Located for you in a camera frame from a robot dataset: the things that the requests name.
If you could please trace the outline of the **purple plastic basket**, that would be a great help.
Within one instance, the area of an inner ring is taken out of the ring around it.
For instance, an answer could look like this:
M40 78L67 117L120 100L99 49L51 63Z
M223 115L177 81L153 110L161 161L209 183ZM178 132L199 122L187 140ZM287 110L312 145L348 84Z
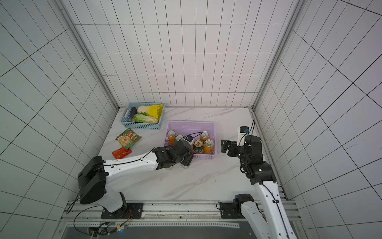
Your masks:
M195 159L214 159L217 155L217 130L215 123L211 121L182 121L182 120L170 120L167 123L167 127L164 133L164 145L169 145L169 140L167 138L167 132L172 129L177 134L182 134L183 136L192 135L194 140L200 139L198 132L208 131L210 134L210 139L213 140L214 154L195 154Z

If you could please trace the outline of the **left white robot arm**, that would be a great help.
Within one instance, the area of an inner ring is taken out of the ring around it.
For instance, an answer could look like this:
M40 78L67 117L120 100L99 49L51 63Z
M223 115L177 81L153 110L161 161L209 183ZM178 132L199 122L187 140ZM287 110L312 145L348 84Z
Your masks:
M114 213L126 207L126 200L121 192L112 188L113 181L140 172L167 169L178 163L188 167L193 158L192 146L184 139L175 145L154 147L142 155L121 160L103 160L96 156L78 175L79 202L96 203Z

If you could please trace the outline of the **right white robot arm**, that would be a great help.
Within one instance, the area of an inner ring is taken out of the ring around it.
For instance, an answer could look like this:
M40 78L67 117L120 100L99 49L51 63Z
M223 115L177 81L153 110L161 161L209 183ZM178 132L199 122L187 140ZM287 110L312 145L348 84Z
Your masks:
M263 212L251 194L238 194L229 212L245 218L258 239L296 239L279 194L276 176L264 161L258 136L240 136L239 142L221 140L221 152L240 160L241 171L250 180Z

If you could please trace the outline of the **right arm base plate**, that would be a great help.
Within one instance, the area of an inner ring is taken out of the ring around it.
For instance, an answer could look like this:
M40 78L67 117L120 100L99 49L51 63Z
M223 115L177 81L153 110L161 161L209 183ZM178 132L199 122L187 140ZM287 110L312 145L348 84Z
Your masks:
M222 219L243 219L241 205L245 202L255 202L250 194L238 194L232 202L217 202L216 207L220 211Z

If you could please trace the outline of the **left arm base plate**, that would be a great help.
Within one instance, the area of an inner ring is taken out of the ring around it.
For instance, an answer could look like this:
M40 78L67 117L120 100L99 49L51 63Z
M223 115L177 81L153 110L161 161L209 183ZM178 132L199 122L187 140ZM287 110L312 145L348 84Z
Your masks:
M127 203L113 213L104 208L100 218L106 220L140 219L143 206L143 203Z

